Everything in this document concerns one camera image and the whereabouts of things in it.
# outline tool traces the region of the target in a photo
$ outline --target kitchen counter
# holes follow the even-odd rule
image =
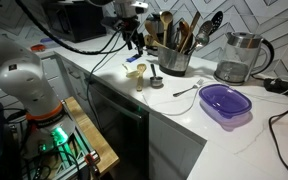
[[[109,37],[71,45],[82,50],[99,50]],[[123,43],[123,40],[120,40],[116,47]],[[38,54],[46,57],[54,53],[65,57],[85,72],[90,72],[104,57],[80,55],[61,47]],[[288,97],[267,92],[259,80],[251,79],[243,86],[234,86],[233,88],[252,101],[253,119],[246,125],[228,132],[205,114],[200,107],[199,96],[195,97],[196,91],[189,91],[177,98],[172,96],[173,93],[192,87],[201,78],[204,79],[204,85],[218,83],[212,76],[217,65],[215,62],[192,57],[186,75],[173,77],[161,72],[157,57],[147,56],[146,52],[138,60],[126,62],[126,58],[136,53],[136,50],[127,50],[125,47],[116,54],[109,55],[107,59],[110,60],[94,74],[100,81],[141,104],[159,118],[175,122],[176,125],[207,140],[188,179],[288,179],[288,171],[278,158],[268,128],[268,119],[271,116],[288,110]],[[139,63],[147,65],[142,92],[136,91],[136,79],[125,76],[123,63],[134,70]],[[161,89],[150,87],[149,78],[153,76],[150,63],[156,64],[157,74],[164,78],[164,87]],[[282,156],[288,164],[288,115],[273,126]]]

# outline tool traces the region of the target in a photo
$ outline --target electric kettle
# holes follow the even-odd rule
[[[242,85],[250,75],[264,71],[274,59],[272,44],[257,34],[228,32],[214,78],[229,85]],[[255,67],[261,49],[266,54],[262,65]]]

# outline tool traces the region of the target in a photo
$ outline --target wall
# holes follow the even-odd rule
[[[45,23],[37,0],[23,0],[34,15]],[[197,34],[199,26],[219,10],[224,12],[224,20],[217,32],[210,37],[210,43],[194,53],[194,56],[211,61],[218,61],[219,55],[226,43],[226,32],[243,31],[261,34],[275,48],[275,58],[266,74],[272,76],[288,76],[288,0],[140,0],[149,4],[146,14],[140,15],[142,22],[140,32],[147,34],[143,25],[146,17],[152,12],[170,10],[174,15],[174,28],[183,18],[191,22],[198,10],[201,17],[194,31]],[[2,0],[0,8],[0,32],[22,45],[45,37],[13,0]],[[114,16],[112,4],[104,7],[106,16]]]

